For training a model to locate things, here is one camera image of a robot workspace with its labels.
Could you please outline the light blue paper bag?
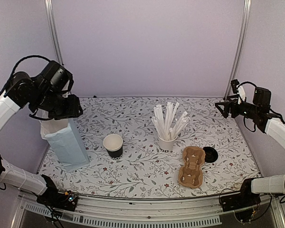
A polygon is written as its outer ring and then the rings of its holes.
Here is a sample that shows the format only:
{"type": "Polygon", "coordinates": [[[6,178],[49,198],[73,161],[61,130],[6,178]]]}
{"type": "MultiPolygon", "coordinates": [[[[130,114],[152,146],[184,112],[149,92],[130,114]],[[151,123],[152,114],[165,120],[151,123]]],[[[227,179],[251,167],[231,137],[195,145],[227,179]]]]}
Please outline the light blue paper bag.
{"type": "Polygon", "coordinates": [[[40,121],[40,134],[66,171],[75,171],[89,164],[83,140],[72,118],[40,121]]]}

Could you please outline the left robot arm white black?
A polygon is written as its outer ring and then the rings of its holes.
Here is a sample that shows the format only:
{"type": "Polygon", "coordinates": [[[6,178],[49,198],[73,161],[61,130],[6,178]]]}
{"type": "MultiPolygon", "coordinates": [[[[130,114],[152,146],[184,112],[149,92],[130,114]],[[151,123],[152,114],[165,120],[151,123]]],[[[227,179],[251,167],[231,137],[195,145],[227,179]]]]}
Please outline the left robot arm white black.
{"type": "MultiPolygon", "coordinates": [[[[83,114],[83,109],[79,98],[70,94],[73,84],[72,74],[58,62],[41,55],[21,58],[0,90],[0,131],[26,105],[31,111],[29,116],[36,120],[43,120],[36,115],[39,110],[48,113],[45,121],[78,118],[83,114]],[[30,77],[24,71],[16,71],[21,62],[31,58],[47,61],[41,73],[30,77]]],[[[0,182],[42,196],[50,206],[57,206],[61,202],[61,196],[50,177],[12,166],[1,155],[0,182]]]]}

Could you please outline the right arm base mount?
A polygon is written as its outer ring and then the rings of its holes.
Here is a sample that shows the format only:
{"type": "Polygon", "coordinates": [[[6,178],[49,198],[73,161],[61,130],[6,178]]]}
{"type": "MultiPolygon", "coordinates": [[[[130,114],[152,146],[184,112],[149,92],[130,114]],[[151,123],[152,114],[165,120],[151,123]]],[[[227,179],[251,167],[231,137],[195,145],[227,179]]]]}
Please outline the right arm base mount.
{"type": "Polygon", "coordinates": [[[253,206],[257,206],[261,203],[259,194],[243,196],[241,193],[227,195],[219,197],[219,203],[223,209],[223,212],[233,211],[249,207],[247,210],[239,211],[235,213],[235,217],[239,222],[250,222],[256,214],[256,209],[252,209],[253,206]]]}

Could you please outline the black paper coffee cup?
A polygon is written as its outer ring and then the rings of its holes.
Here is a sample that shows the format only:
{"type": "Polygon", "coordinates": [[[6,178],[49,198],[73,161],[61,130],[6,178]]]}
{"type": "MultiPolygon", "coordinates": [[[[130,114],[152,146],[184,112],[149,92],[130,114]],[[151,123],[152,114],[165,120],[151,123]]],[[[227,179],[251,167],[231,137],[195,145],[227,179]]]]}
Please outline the black paper coffee cup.
{"type": "Polygon", "coordinates": [[[103,146],[113,160],[119,160],[123,155],[123,139],[118,134],[107,135],[103,140],[103,146]]]}

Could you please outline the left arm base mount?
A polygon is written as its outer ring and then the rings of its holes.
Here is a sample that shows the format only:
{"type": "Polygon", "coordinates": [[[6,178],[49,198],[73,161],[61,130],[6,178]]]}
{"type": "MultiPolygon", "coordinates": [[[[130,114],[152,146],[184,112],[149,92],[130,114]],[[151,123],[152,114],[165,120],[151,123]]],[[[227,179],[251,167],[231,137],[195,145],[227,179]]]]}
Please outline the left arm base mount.
{"type": "Polygon", "coordinates": [[[37,202],[55,209],[75,211],[78,195],[71,191],[61,193],[57,190],[46,190],[42,195],[37,195],[37,202]]]}

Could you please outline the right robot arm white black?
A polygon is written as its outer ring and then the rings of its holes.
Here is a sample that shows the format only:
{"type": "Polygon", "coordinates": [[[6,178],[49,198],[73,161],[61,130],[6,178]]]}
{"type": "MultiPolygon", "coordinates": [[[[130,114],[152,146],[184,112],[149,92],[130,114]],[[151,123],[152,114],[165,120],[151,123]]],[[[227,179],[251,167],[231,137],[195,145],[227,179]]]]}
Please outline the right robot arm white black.
{"type": "MultiPolygon", "coordinates": [[[[255,86],[253,101],[249,103],[243,88],[246,83],[234,79],[230,84],[233,96],[215,104],[223,117],[236,118],[241,115],[244,120],[251,119],[254,129],[270,136],[285,149],[285,121],[280,113],[271,109],[271,91],[255,86]]],[[[285,174],[245,179],[238,194],[220,197],[219,203],[223,211],[241,209],[259,204],[260,194],[285,196],[285,174]]]]}

